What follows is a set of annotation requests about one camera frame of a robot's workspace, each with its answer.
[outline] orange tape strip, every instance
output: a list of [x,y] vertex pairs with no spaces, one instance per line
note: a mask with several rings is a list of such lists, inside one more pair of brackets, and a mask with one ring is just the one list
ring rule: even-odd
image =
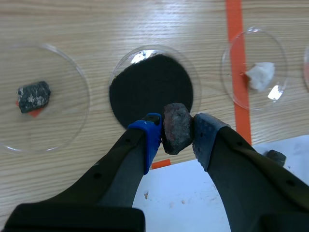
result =
[[163,161],[159,161],[151,165],[152,169],[163,168],[166,166],[170,166],[170,159],[165,159]]
[[28,112],[28,114],[31,115],[32,117],[37,117],[43,109],[44,108],[33,110],[33,111]]
[[[228,40],[231,42],[237,35],[243,32],[241,0],[226,0],[225,6]],[[243,36],[239,39],[240,41],[235,44],[237,47],[233,47],[230,53],[233,91],[239,101],[249,106],[248,81],[241,75],[241,73],[246,71],[245,44]],[[234,110],[236,131],[251,144],[250,111],[236,103],[234,103]]]

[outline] white rock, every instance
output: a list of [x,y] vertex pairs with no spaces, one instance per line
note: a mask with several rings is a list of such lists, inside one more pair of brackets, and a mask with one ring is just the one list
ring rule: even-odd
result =
[[272,62],[258,62],[246,72],[250,78],[249,86],[259,92],[265,90],[275,74],[275,64]]

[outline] petri dish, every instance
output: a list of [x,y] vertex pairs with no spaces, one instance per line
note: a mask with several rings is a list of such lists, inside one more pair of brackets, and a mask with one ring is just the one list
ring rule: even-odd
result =
[[[165,102],[165,105],[162,105],[162,106],[159,107],[159,108],[162,108],[162,111],[158,110],[158,107],[153,108],[152,104],[151,104],[151,102],[153,101],[152,98],[155,98],[155,97],[160,98],[161,94],[165,95],[166,93],[160,88],[158,88],[158,90],[156,91],[155,89],[153,89],[153,87],[151,85],[147,87],[147,88],[149,88],[150,94],[145,96],[145,98],[148,98],[149,101],[146,104],[141,105],[140,109],[138,109],[138,110],[132,109],[130,107],[126,107],[127,105],[132,104],[132,102],[129,101],[129,102],[127,102],[127,104],[124,104],[124,102],[127,101],[127,99],[125,99],[125,97],[124,97],[125,94],[123,96],[115,96],[113,93],[111,93],[111,85],[119,74],[123,73],[131,65],[138,64],[141,61],[146,61],[147,59],[151,59],[153,57],[158,57],[158,55],[164,55],[166,57],[172,58],[173,60],[177,61],[177,63],[179,63],[184,68],[184,70],[186,71],[186,73],[189,76],[189,81],[191,82],[190,85],[192,85],[192,90],[193,90],[192,91],[193,92],[193,96],[192,96],[193,100],[192,100],[192,103],[188,104],[188,105],[190,105],[190,107],[187,107],[187,108],[190,111],[190,113],[192,113],[192,114],[195,114],[199,111],[200,101],[201,101],[200,81],[199,81],[198,75],[195,71],[195,68],[193,67],[191,62],[184,55],[182,55],[180,52],[176,51],[173,48],[163,46],[163,45],[146,45],[146,46],[143,46],[143,47],[136,48],[136,49],[132,50],[131,52],[129,52],[128,54],[126,54],[118,62],[118,64],[116,65],[116,67],[114,68],[114,70],[113,70],[113,72],[110,76],[109,96],[110,96],[111,108],[113,110],[115,117],[118,119],[118,121],[120,122],[120,124],[122,124],[122,126],[124,128],[126,128],[129,123],[132,123],[136,120],[143,118],[147,113],[160,113],[160,114],[162,114],[163,107],[166,104],[174,103],[174,102],[169,102],[169,100],[167,100]],[[147,75],[149,75],[149,73],[147,73],[147,72],[145,72],[144,74],[145,74],[145,78],[147,78]],[[130,78],[130,82],[132,81],[132,83],[134,81],[136,81],[136,80],[133,80],[132,76],[129,76],[128,78]],[[130,95],[129,90],[126,92],[126,95],[127,96]],[[121,102],[122,108],[117,109],[120,102]]]
[[[89,88],[79,66],[49,44],[21,43],[0,52],[0,147],[9,153],[35,154],[68,145],[83,128]],[[17,89],[45,81],[48,105],[36,116],[22,114]]]
[[304,54],[304,79],[309,90],[309,46],[306,47]]
[[[242,48],[246,61],[239,64],[241,61],[237,59],[240,59],[238,54]],[[275,65],[274,76],[263,91],[251,89],[248,86],[248,77],[244,73],[257,62],[272,62]],[[257,27],[250,27],[237,35],[222,56],[221,79],[225,90],[236,104],[248,110],[261,110],[277,103],[286,88],[287,75],[287,58],[281,43],[269,31]],[[245,91],[240,91],[239,85],[244,85]]]

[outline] small dark rock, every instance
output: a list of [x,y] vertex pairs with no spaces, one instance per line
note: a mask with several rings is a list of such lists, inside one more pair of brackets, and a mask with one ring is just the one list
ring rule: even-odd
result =
[[162,143],[166,153],[177,155],[193,141],[193,118],[185,105],[172,103],[164,107]]
[[286,156],[279,151],[270,150],[267,152],[266,157],[270,158],[271,160],[275,161],[281,167],[284,166]]
[[19,109],[25,114],[45,107],[49,102],[51,91],[45,81],[40,81],[20,87],[17,94]]

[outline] table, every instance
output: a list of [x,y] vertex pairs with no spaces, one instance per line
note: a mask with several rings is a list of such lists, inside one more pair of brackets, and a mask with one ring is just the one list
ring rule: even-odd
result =
[[[309,94],[302,76],[308,44],[305,0],[244,0],[243,26],[263,26],[281,40],[289,61],[289,85],[280,104],[251,112],[253,144],[309,132]],[[224,0],[12,0],[0,7],[0,42],[52,44],[83,69],[91,94],[88,120],[66,148],[47,155],[1,155],[0,224],[14,207],[52,197],[76,181],[124,132],[108,98],[110,74],[132,49],[162,44],[183,53],[201,81],[200,111],[235,127],[234,105],[220,79],[227,43]],[[154,161],[194,159],[191,148]]]

